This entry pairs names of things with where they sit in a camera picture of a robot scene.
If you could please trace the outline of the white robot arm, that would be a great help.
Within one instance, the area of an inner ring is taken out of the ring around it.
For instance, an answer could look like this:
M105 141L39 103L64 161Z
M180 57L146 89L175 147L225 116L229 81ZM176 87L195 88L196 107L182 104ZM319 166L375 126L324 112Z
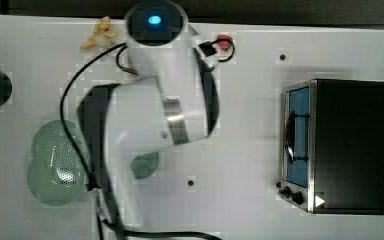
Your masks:
M171 0L146 0L125 16L135 80L97 85L78 106L98 218L118 237L147 237L132 163L210 136L219 116L212 42Z

